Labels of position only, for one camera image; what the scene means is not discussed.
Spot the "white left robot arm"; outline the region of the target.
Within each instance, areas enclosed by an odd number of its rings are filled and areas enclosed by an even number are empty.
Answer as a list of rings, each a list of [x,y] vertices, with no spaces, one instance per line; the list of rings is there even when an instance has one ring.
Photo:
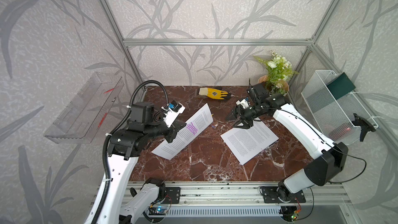
[[[162,109],[156,118],[154,104],[138,102],[128,107],[124,119],[126,128],[107,134],[110,139],[105,147],[105,174],[98,195],[94,201],[87,224],[133,224],[150,205],[164,200],[164,181],[150,178],[132,200],[122,204],[130,175],[138,162],[141,152],[156,138],[171,143],[186,123],[177,118],[185,107],[172,101]]]

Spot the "peach flower pot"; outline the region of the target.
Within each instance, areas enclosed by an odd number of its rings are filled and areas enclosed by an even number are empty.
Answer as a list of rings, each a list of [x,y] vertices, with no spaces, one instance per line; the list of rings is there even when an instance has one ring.
[[[272,93],[281,93],[283,95],[286,95],[289,92],[289,85],[286,81],[284,80],[280,80],[277,81],[275,84],[272,84],[269,80],[268,80],[268,76],[264,75],[261,76],[258,79],[258,83],[265,83],[266,88],[268,91],[272,92]]]

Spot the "aluminium cage frame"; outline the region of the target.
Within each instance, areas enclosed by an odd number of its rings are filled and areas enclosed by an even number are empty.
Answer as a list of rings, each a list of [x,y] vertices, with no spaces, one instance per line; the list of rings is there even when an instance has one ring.
[[[345,73],[376,126],[366,143],[398,151],[398,0],[101,0],[141,79],[170,85],[240,85],[266,73],[255,56],[286,57],[290,98],[324,134],[302,92],[316,70]]]

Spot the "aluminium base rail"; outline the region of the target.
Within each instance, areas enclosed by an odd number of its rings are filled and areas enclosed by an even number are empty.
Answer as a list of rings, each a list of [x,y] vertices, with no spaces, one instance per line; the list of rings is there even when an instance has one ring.
[[[179,203],[174,206],[260,206],[265,205],[260,187],[276,187],[275,181],[167,181],[166,187],[179,187]],[[303,190],[301,206],[352,205],[343,185],[326,184]]]

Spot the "green artificial plant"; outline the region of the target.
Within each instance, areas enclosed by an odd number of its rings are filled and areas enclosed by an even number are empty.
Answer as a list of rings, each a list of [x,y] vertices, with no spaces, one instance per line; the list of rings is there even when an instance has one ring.
[[[284,80],[288,83],[288,81],[294,75],[298,74],[298,72],[293,69],[291,62],[288,61],[284,56],[276,53],[275,51],[271,51],[270,59],[264,59],[261,58],[260,56],[254,56],[254,58],[258,63],[260,63],[262,66],[266,68],[268,80],[272,84],[275,84],[277,81],[280,80]]]

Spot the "black clamp on basket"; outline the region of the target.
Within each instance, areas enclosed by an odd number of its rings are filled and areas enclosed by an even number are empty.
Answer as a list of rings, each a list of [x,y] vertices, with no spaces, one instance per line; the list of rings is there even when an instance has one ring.
[[[359,141],[363,142],[367,133],[376,132],[376,128],[367,119],[359,116],[356,113],[354,113],[353,115],[354,115],[354,120],[352,121],[352,124],[354,126],[361,128]]]

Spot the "document with purple highlight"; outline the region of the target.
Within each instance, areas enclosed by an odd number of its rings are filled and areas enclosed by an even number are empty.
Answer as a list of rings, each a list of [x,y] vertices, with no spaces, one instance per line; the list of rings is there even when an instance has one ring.
[[[171,143],[164,140],[152,153],[164,159],[173,159],[211,125],[212,122],[213,117],[209,105],[206,103],[186,121],[187,125],[178,131],[176,138]]]

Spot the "clear acrylic wall shelf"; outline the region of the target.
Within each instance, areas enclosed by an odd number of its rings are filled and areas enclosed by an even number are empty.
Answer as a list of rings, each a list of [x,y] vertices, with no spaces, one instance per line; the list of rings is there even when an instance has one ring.
[[[90,144],[123,86],[122,76],[93,73],[44,137],[56,144]]]

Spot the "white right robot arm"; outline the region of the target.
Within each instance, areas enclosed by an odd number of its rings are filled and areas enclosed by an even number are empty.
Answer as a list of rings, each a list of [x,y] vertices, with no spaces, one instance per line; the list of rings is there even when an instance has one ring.
[[[226,120],[234,121],[235,128],[248,130],[254,126],[256,118],[272,116],[295,136],[313,159],[305,168],[279,182],[277,193],[282,201],[305,188],[325,185],[343,170],[348,155],[348,147],[344,143],[336,144],[324,136],[296,111],[285,96],[271,94],[265,83],[249,87],[247,93],[252,101],[238,100]]]

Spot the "white printed text document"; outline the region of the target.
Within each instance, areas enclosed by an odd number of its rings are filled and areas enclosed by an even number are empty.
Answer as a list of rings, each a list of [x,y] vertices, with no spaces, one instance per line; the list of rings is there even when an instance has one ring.
[[[276,134],[260,119],[255,119],[249,129],[232,128],[221,135],[240,165],[246,164],[257,154],[279,140]]]

